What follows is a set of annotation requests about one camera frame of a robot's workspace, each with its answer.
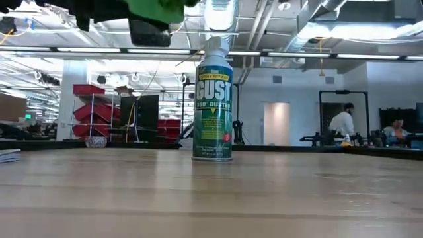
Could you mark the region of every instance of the wooden table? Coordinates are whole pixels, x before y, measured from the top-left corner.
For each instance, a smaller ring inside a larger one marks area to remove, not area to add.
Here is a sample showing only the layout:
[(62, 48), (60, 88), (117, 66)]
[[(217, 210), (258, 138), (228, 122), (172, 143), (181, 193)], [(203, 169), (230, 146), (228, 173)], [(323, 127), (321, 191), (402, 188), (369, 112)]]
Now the wooden table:
[(22, 152), (0, 165), (0, 237), (422, 237), (423, 163), (323, 153)]

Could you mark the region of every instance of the green label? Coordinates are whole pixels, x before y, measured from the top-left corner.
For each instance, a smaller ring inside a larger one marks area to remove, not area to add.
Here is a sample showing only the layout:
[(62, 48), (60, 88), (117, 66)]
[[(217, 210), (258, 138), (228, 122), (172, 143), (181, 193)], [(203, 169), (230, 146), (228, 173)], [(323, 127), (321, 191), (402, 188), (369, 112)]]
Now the green label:
[(193, 157), (228, 160), (232, 150), (232, 69), (197, 69)]

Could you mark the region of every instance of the spray can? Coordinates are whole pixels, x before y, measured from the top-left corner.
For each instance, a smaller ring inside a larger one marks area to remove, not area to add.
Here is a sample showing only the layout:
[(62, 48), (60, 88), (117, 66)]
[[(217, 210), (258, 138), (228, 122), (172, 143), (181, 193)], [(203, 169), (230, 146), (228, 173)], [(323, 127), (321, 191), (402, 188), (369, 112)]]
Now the spray can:
[(194, 140), (192, 158), (232, 160), (232, 67), (225, 60), (227, 42), (212, 37), (205, 58), (196, 70)]

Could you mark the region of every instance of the doorway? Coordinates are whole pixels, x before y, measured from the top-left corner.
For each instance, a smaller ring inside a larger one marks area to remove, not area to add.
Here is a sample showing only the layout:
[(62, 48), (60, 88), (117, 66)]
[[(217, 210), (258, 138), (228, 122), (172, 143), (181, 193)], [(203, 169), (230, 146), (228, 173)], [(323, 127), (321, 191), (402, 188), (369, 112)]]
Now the doorway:
[(289, 146), (289, 103), (264, 103), (264, 145)]

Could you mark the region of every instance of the person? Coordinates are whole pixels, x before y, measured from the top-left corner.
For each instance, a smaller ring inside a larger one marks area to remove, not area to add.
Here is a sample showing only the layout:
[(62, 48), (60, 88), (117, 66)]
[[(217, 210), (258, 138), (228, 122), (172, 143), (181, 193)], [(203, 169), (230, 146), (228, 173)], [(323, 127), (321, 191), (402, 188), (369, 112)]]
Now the person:
[(344, 111), (332, 118), (329, 129), (341, 133), (343, 136), (354, 135), (354, 123), (352, 120), (352, 113), (354, 112), (354, 105), (347, 103), (344, 105)]
[(408, 131), (403, 129), (404, 120), (400, 118), (394, 118), (391, 126), (387, 126), (383, 129), (389, 143), (402, 144), (405, 142), (405, 138), (410, 134)]

